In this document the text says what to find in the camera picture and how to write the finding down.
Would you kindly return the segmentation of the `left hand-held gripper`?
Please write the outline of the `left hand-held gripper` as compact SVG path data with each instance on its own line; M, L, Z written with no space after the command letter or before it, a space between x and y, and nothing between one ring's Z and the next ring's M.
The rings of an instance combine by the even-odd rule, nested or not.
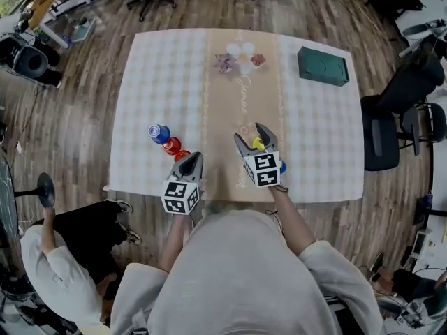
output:
M200 200L200 189L197 184L203 173L203 155L197 151L176 161L170 174L176 180L164 181L161 201L165 212L188 216Z

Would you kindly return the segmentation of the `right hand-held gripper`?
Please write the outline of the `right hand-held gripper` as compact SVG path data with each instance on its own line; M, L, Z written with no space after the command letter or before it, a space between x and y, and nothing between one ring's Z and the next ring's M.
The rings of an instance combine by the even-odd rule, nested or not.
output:
M259 153L257 148L249 147L240 134L234 133L237 149L256 187L278 186L281 184L282 163L277 149L277 136L261 123L255 123L255 126L266 152Z

